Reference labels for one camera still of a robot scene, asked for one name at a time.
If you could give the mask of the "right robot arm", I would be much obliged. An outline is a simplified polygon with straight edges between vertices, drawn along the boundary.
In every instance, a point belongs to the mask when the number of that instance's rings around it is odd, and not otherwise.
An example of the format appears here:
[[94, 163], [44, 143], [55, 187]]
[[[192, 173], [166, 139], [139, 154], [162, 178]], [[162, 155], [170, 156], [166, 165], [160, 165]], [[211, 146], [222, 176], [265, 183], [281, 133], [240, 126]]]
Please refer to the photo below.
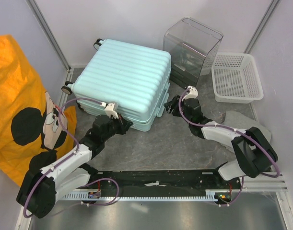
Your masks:
[[[182, 99], [176, 95], [164, 107], [169, 114], [182, 117], [194, 136], [216, 141], [234, 151], [236, 159], [219, 166], [218, 173], [212, 177], [215, 187], [225, 188], [236, 177], [280, 175], [278, 156], [259, 128], [236, 129], [218, 124], [203, 115], [198, 99]], [[275, 168], [275, 175], [266, 173], [270, 167]]]

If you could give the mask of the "light blue hard suitcase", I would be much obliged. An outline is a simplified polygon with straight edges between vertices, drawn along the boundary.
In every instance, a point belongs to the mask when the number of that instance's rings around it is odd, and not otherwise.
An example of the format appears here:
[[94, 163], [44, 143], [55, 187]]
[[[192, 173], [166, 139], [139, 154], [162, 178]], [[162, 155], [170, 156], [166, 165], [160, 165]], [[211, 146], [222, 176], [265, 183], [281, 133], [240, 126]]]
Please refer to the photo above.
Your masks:
[[112, 39], [97, 39], [94, 47], [97, 52], [80, 76], [62, 91], [74, 94], [80, 108], [94, 116], [115, 103], [133, 129], [149, 131], [169, 97], [170, 53]]

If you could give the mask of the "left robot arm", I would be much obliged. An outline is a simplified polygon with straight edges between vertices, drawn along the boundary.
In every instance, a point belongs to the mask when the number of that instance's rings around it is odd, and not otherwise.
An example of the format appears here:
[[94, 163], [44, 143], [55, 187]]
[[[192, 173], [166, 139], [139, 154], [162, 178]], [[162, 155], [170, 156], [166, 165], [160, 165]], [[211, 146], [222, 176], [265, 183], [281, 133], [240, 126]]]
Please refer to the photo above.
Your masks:
[[43, 167], [31, 163], [16, 198], [23, 206], [23, 216], [43, 218], [65, 194], [79, 187], [94, 188], [98, 177], [87, 162], [104, 149], [109, 138], [126, 134], [132, 125], [121, 115], [118, 118], [99, 115], [92, 128], [63, 157], [46, 161]]

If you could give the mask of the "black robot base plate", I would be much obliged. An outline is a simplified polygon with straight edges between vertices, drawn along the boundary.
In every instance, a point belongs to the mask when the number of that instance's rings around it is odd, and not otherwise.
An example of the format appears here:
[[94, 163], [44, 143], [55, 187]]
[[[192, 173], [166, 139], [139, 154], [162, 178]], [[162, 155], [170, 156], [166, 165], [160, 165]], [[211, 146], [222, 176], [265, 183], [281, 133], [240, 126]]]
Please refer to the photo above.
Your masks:
[[214, 202], [230, 205], [237, 200], [243, 186], [240, 178], [225, 181], [215, 169], [146, 170], [94, 172], [84, 188], [96, 189], [99, 195], [203, 195], [206, 191], [224, 195]]

